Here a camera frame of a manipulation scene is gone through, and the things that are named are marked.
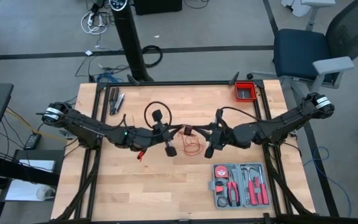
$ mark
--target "black metal frame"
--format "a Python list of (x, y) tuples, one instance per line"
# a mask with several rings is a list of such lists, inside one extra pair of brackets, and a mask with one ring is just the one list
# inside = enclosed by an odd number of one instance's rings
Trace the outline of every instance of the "black metal frame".
[[(260, 90), (260, 94), (262, 97), (262, 103), (264, 106), (264, 110), (266, 113), (266, 117), (268, 119), (271, 119), (271, 114), (270, 114), (270, 110), (269, 110), (269, 106), (267, 103), (267, 97), (266, 97), (266, 92), (264, 89), (264, 83), (263, 80), (254, 80), (253, 81)], [(139, 83), (138, 85), (135, 85), (133, 83), (98, 83), (97, 87), (96, 87), (96, 94), (95, 94), (95, 98), (94, 98), (94, 104), (93, 104), (93, 111), (92, 111), (92, 118), (96, 118), (97, 114), (98, 114), (98, 107), (99, 107), (99, 101), (100, 101), (100, 92), (101, 90), (105, 90), (104, 92), (104, 102), (103, 102), (103, 107), (102, 107), (102, 116), (101, 116), (101, 121), (105, 122), (106, 119), (106, 114), (108, 112), (108, 96), (109, 96), (109, 90), (111, 87), (113, 86), (172, 86), (172, 85), (228, 85), (229, 81), (193, 81), (193, 82), (145, 82), (145, 83)], [(258, 118), (262, 119), (262, 115), (260, 112), (260, 107), (259, 107), (259, 102), (257, 100), (254, 101), (254, 108), (255, 108), (255, 113), (257, 115)], [(264, 157), (265, 157), (265, 161), (270, 161), (271, 162), (271, 158), (270, 158), (270, 154), (269, 154), (269, 149), (267, 146), (263, 146), (264, 149)], [(283, 172), (283, 166), (282, 166), (282, 162), (281, 162), (281, 158), (280, 156), (278, 156), (279, 150), (277, 148), (273, 149), (274, 153), (275, 153), (275, 158), (276, 159), (276, 165), (278, 168), (278, 174), (279, 176), (285, 181), (285, 175)], [(97, 162), (97, 169), (96, 169), (96, 175), (98, 174), (98, 170), (99, 170), (99, 161), (100, 161), (100, 154), (101, 154), (101, 150), (97, 150), (96, 154), (95, 154), (95, 159), (94, 162)], [(86, 174), (88, 173), (88, 166), (89, 166), (89, 162), (90, 162), (90, 150), (87, 150), (85, 152), (85, 158), (84, 158), (84, 163), (83, 163), (83, 170), (82, 170), (82, 174), (81, 174), (81, 180), (80, 180), (80, 186), (82, 186), (84, 180), (86, 179)], [(270, 186), (270, 191), (271, 191), (271, 195), (272, 195), (272, 202), (273, 202), (273, 207), (275, 210), (275, 214), (279, 215), (282, 214), (281, 213), (281, 209), (280, 209), (280, 203), (278, 201), (278, 194), (277, 194), (277, 188), (275, 185), (275, 181), (273, 179), (273, 177), (271, 175), (268, 175), (268, 181), (269, 181), (269, 186)], [(92, 182), (91, 188), (90, 188), (90, 192), (89, 192), (89, 199), (88, 199), (88, 208), (87, 208), (87, 213), (86, 213), (86, 218), (91, 219), (92, 218), (92, 210), (93, 210), (93, 202), (94, 202), (94, 196), (95, 196), (95, 191), (96, 191), (96, 179)], [(288, 200), (288, 197), (283, 194), (284, 200), (285, 200), (285, 208), (286, 211), (290, 214), (292, 214), (292, 207), (291, 204)], [(80, 218), (81, 217), (81, 209), (82, 209), (82, 202), (80, 202), (75, 210), (75, 218)], [(273, 219), (271, 219), (268, 215), (268, 213), (264, 214), (263, 218), (240, 218), (240, 219), (222, 219), (222, 220), (218, 220), (218, 219), (214, 219), (214, 220), (191, 220), (192, 223), (268, 223), (271, 222)], [(147, 220), (147, 221), (128, 221), (128, 222), (119, 222), (119, 223), (175, 223), (175, 222), (179, 222), (181, 223), (182, 221), (178, 221), (178, 220)], [(117, 223), (117, 222), (94, 222), (94, 223)]]

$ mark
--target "gray tool case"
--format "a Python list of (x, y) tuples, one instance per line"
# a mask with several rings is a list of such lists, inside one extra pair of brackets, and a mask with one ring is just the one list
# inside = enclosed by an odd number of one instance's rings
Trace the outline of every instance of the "gray tool case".
[[(230, 170), (233, 175), (234, 181), (237, 183), (237, 188), (239, 191), (239, 203), (233, 201), (232, 206), (229, 204), (228, 196), (229, 194), (233, 199), (236, 198), (235, 192), (231, 190), (231, 192), (227, 192), (227, 183), (229, 179), (226, 177), (216, 177), (216, 167), (217, 166), (224, 166), (227, 169), (227, 177), (229, 177)], [(218, 209), (238, 209), (238, 208), (266, 208), (270, 205), (270, 194), (269, 194), (269, 187), (267, 183), (267, 179), (265, 176), (265, 170), (261, 163), (259, 162), (248, 162), (243, 164), (214, 164), (213, 166), (213, 180), (209, 183), (209, 189), (213, 191), (214, 199), (215, 199), (215, 206)], [(251, 196), (249, 192), (249, 176), (254, 186), (254, 199), (253, 204), (251, 203)], [(265, 185), (266, 194), (265, 196), (262, 195), (262, 183)], [(219, 184), (223, 187), (222, 192), (217, 192), (216, 184)]]

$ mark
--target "red pliers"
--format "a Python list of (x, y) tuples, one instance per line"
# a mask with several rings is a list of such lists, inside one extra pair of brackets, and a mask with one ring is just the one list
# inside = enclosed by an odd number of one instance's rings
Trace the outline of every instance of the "red pliers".
[(236, 195), (236, 205), (240, 206), (239, 189), (237, 183), (234, 181), (233, 173), (231, 172), (231, 170), (229, 170), (229, 182), (227, 183), (227, 201), (229, 202), (229, 205), (231, 207), (233, 206), (233, 199), (231, 194), (232, 190)]

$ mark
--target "chair armrest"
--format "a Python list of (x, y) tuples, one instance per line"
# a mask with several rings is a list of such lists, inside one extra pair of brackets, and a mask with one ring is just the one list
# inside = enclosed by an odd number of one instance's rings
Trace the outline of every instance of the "chair armrest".
[(335, 0), (301, 0), (301, 4), (311, 7), (329, 7), (335, 5)]
[(320, 75), (352, 70), (354, 64), (349, 57), (331, 58), (313, 62), (313, 66)]

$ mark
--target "black floor stripe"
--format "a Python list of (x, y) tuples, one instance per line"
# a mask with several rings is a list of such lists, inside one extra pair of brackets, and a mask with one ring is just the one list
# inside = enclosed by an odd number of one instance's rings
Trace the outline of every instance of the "black floor stripe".
[(272, 7), (270, 6), (269, 0), (264, 0), (264, 5), (265, 5), (268, 19), (270, 21), (270, 26), (272, 27), (272, 30), (273, 30), (273, 34), (274, 34), (274, 36), (276, 36), (276, 34), (278, 32), (278, 27), (277, 27), (276, 20), (274, 19), (274, 16), (273, 16)]
[(305, 129), (306, 137), (308, 138), (311, 154), (312, 154), (312, 156), (314, 155), (315, 164), (316, 164), (316, 172), (318, 174), (318, 179), (320, 180), (321, 189), (323, 190), (323, 195), (326, 200), (326, 205), (328, 208), (329, 215), (332, 217), (339, 217), (339, 213), (338, 213), (338, 209), (335, 204), (333, 192), (331, 190), (331, 187), (329, 186), (327, 177), (325, 177), (326, 171), (324, 169), (324, 165), (321, 160), (320, 153), (318, 152), (318, 150), (314, 153), (314, 150), (316, 150), (318, 147), (317, 143), (316, 143), (316, 139), (314, 138), (314, 132), (313, 132), (309, 122), (306, 122), (306, 124), (303, 126), (303, 128)]
[[(163, 53), (189, 53), (189, 52), (219, 52), (219, 51), (238, 51), (238, 50), (273, 50), (272, 45), (256, 46), (216, 46), (216, 47), (181, 47), (162, 49)], [(93, 52), (94, 55), (124, 55), (123, 50), (119, 51), (101, 51)], [(147, 54), (157, 54), (157, 52), (147, 52)], [(65, 58), (65, 57), (84, 57), (84, 52), (66, 52), (66, 53), (47, 53), (47, 54), (17, 54), (17, 55), (0, 55), (0, 60), (12, 59), (35, 59), (35, 58)]]

